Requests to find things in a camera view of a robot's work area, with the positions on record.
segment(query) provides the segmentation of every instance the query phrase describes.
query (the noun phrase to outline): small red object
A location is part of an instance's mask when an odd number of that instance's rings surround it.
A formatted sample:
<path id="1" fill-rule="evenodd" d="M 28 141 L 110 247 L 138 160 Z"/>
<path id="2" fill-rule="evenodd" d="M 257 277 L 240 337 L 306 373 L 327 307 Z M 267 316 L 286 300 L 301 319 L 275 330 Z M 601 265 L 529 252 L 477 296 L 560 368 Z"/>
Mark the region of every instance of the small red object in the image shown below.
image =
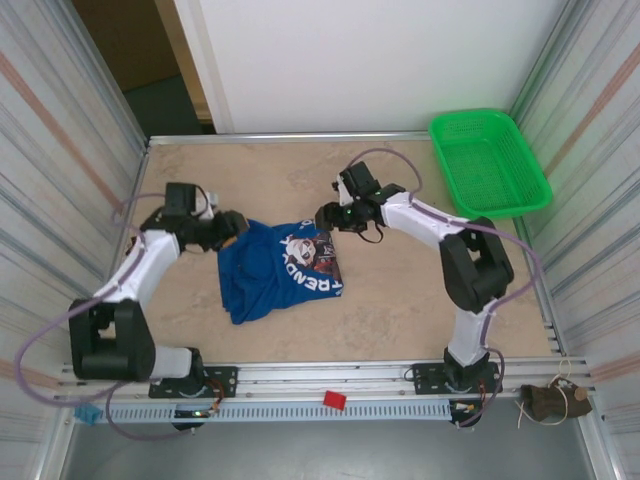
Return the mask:
<path id="1" fill-rule="evenodd" d="M 344 406 L 347 403 L 347 397 L 341 393 L 331 392 L 327 390 L 324 394 L 324 402 L 327 407 L 337 408 L 338 410 L 344 410 Z"/>

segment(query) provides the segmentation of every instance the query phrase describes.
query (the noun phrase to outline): corrugated metal wall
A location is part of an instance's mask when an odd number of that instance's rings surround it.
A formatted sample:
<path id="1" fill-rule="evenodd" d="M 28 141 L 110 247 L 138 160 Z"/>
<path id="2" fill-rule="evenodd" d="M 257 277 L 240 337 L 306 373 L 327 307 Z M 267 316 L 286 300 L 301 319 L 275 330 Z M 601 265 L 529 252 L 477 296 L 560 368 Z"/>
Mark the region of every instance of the corrugated metal wall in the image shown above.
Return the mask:
<path id="1" fill-rule="evenodd" d="M 526 220 L 565 347 L 640 478 L 640 2 L 580 8 L 516 114 L 555 197 Z"/>
<path id="2" fill-rule="evenodd" d="M 13 380 L 20 344 L 108 275 L 109 225 L 129 196 L 144 140 L 65 2 L 0 3 L 0 478 L 34 473 L 49 412 Z M 55 385 L 65 329 L 27 354 L 25 373 Z"/>

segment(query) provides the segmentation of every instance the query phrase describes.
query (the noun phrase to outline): white wall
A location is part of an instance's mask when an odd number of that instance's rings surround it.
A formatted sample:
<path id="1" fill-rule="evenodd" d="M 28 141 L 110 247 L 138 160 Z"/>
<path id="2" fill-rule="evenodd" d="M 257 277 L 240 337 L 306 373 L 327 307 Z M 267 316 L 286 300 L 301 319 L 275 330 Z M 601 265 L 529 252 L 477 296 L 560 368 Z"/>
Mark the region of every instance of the white wall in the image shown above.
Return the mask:
<path id="1" fill-rule="evenodd" d="M 565 0 L 176 0 L 221 133 L 508 110 Z"/>

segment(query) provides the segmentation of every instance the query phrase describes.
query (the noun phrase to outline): printed graphic on shirt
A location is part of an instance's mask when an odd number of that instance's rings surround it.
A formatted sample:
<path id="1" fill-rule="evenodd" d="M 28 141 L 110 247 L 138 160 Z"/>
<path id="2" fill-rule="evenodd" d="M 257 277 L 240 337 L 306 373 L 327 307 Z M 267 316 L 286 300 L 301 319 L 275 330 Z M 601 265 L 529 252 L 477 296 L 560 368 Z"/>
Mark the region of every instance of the printed graphic on shirt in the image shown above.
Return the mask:
<path id="1" fill-rule="evenodd" d="M 310 228 L 315 231 L 312 220 L 305 220 L 300 225 L 300 230 Z M 287 273 L 295 281 L 304 284 L 311 290 L 338 290 L 336 295 L 340 294 L 342 276 L 329 232 L 317 231 L 313 237 L 294 233 L 288 235 L 280 243 L 285 245 L 283 258 Z M 313 272 L 328 275 L 333 278 L 333 281 L 317 280 L 312 276 Z"/>

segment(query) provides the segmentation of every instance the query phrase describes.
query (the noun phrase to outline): white cable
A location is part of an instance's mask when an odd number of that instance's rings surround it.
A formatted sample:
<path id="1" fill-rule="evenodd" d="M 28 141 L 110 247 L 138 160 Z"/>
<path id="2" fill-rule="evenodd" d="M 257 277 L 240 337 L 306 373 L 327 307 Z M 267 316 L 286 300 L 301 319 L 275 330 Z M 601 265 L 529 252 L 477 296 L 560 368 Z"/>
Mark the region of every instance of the white cable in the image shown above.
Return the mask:
<path id="1" fill-rule="evenodd" d="M 562 422 L 564 422 L 567 419 L 567 416 L 569 415 L 569 399 L 567 398 L 567 395 L 564 393 L 564 391 L 562 390 L 562 388 L 560 388 L 558 385 L 553 385 L 553 382 L 555 382 L 557 379 L 562 378 L 562 364 L 564 362 L 567 362 L 569 364 L 569 372 L 567 373 L 567 376 L 565 377 L 567 380 L 569 380 L 569 377 L 571 376 L 571 370 L 572 370 L 572 366 L 571 366 L 571 360 L 569 360 L 568 358 L 563 358 L 560 361 L 560 364 L 558 365 L 558 373 L 555 377 L 553 377 L 553 380 L 551 380 L 549 382 L 549 384 L 547 385 L 547 388 L 554 386 L 555 388 L 558 389 L 558 391 L 560 392 L 560 394 L 562 395 L 562 398 L 564 399 L 564 417 L 562 417 L 561 420 L 558 420 L 557 422 L 551 422 L 551 423 L 543 423 L 543 422 L 539 422 L 538 420 L 535 420 L 533 418 L 531 418 L 529 416 L 529 414 L 527 412 L 525 412 L 524 410 L 524 402 L 522 403 L 518 403 L 515 402 L 514 403 L 518 406 L 518 408 L 520 409 L 520 415 L 518 415 L 518 430 L 520 430 L 520 424 L 522 423 L 522 415 L 524 415 L 525 417 L 527 417 L 529 420 L 531 420 L 533 423 L 537 423 L 538 425 L 542 425 L 543 427 L 555 427 L 557 425 L 560 425 Z"/>

